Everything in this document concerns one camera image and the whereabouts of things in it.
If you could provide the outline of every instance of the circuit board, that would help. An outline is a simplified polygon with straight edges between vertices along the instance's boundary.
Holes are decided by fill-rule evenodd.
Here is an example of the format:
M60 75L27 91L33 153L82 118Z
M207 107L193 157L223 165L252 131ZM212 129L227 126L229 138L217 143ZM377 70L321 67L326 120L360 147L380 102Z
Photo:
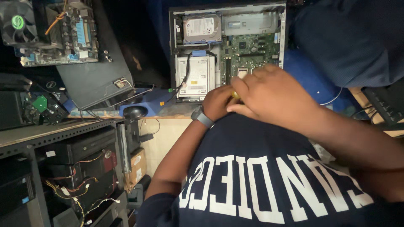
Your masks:
M279 60L279 33L225 36L221 45L221 84L229 84L234 76L251 74L266 63Z
M63 4L47 6L49 25L62 10ZM93 10L88 6L78 9L67 4L66 15L50 30L50 46L16 48L15 55L21 58L24 67L97 62L96 34Z

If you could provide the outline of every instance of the slotted metal rack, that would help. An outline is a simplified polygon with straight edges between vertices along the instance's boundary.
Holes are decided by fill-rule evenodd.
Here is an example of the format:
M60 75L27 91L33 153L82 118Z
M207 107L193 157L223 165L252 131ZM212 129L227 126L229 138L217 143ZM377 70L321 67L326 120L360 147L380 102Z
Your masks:
M38 169L38 161L35 156L35 149L41 146L45 146L51 143L55 143L70 137L75 137L82 135L84 133L94 131L103 127L112 126L116 128L116 123L122 120L112 119L112 120L102 120L94 122L83 122L80 120L69 120L62 122L57 125L41 125L41 126L26 126L22 128L15 128L5 131L0 131L0 159L10 157L19 153L24 154L32 161L32 174L35 184L36 197L32 201L27 203L27 207L30 213L30 223L31 226L35 227L51 227L51 221L48 215L48 208L46 206L44 189L42 188L40 173ZM123 182L122 173L122 159L121 152L119 152L118 138L115 142L116 155L118 164L115 167L118 181ZM120 217L126 220L126 205L127 198L125 192L120 196L121 203L113 203L107 210L111 210L119 206L118 210L125 210L125 212L115 212L115 217ZM98 220L93 220L91 226L96 225L99 219L103 217L100 216Z

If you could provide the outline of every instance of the hard drive label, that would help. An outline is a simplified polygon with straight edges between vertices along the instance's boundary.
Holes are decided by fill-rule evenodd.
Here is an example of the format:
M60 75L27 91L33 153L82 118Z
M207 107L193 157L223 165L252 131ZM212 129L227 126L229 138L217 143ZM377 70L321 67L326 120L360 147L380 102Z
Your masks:
M187 22L187 36L210 35L215 31L213 18L193 19Z

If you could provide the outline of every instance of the black watch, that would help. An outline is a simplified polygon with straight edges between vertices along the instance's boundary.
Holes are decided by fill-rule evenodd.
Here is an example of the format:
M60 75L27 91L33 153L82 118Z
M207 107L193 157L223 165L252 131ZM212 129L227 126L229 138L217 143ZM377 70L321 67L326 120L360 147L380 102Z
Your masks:
M200 121L209 129L215 125L215 123L203 113L203 106L199 106L193 111L191 119Z

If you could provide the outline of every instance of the white connector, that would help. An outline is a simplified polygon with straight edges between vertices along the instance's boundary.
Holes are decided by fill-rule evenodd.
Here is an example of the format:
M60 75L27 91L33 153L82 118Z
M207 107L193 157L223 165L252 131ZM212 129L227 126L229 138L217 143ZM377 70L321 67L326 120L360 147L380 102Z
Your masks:
M67 196L70 195L69 191L65 188L65 186L61 187L60 189L62 190L63 194L65 194Z

